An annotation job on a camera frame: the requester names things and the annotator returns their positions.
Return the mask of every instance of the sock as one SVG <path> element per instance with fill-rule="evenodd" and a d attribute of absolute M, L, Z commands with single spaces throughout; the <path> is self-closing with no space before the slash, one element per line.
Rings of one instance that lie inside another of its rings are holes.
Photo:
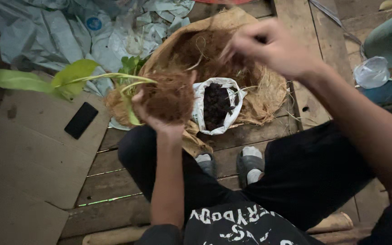
<path fill-rule="evenodd" d="M 247 174 L 247 184 L 255 183 L 258 181 L 258 177 L 261 174 L 261 170 L 254 168 Z"/>
<path fill-rule="evenodd" d="M 263 159 L 263 154 L 256 147 L 244 147 L 242 152 L 243 156 L 256 156 Z"/>
<path fill-rule="evenodd" d="M 198 155 L 195 158 L 196 162 L 200 163 L 200 162 L 204 162 L 204 161 L 211 161 L 210 155 L 208 154 L 203 154 L 203 155 Z"/>

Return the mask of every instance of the black pants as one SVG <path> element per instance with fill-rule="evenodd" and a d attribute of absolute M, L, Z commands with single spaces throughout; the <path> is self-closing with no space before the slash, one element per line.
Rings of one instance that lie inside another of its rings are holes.
<path fill-rule="evenodd" d="M 333 122 L 272 141 L 264 154 L 264 177 L 244 190 L 232 191 L 205 174 L 182 150 L 186 218 L 193 209 L 253 201 L 306 231 L 374 177 Z M 150 201 L 156 168 L 155 131 L 148 126 L 129 131 L 119 142 L 118 157 Z"/>

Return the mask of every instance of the black smartphone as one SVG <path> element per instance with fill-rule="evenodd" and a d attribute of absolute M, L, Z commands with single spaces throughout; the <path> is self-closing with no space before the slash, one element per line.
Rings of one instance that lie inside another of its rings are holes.
<path fill-rule="evenodd" d="M 84 102 L 77 113 L 75 113 L 74 117 L 72 117 L 70 122 L 66 125 L 64 131 L 78 140 L 97 114 L 97 109 L 89 103 Z"/>

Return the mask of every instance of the gray slipper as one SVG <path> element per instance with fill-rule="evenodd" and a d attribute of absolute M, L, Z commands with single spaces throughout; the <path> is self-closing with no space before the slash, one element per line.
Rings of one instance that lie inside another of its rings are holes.
<path fill-rule="evenodd" d="M 205 174 L 217 178 L 217 167 L 216 167 L 216 160 L 214 159 L 213 155 L 211 153 L 205 152 L 205 153 L 200 153 L 200 155 L 208 154 L 211 158 L 210 161 L 203 161 L 200 163 L 197 163 L 200 168 L 202 168 L 202 171 L 204 171 Z"/>
<path fill-rule="evenodd" d="M 254 168 L 264 172 L 264 161 L 256 156 L 243 156 L 243 151 L 237 155 L 237 172 L 240 188 L 247 186 L 247 174 Z"/>

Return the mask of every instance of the pothos plant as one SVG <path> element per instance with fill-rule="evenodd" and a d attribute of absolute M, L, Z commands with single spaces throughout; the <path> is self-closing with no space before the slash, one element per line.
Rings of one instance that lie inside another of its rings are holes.
<path fill-rule="evenodd" d="M 133 125 L 140 125 L 131 107 L 135 86 L 143 83 L 157 83 L 152 79 L 136 75 L 144 62 L 145 60 L 141 60 L 139 56 L 123 57 L 123 68 L 119 69 L 118 73 L 90 76 L 99 64 L 93 60 L 81 59 L 67 65 L 54 76 L 51 82 L 46 82 L 31 72 L 0 69 L 0 87 L 44 92 L 71 101 L 79 95 L 87 81 L 99 78 L 117 78 L 122 100 L 128 110 L 129 121 Z"/>

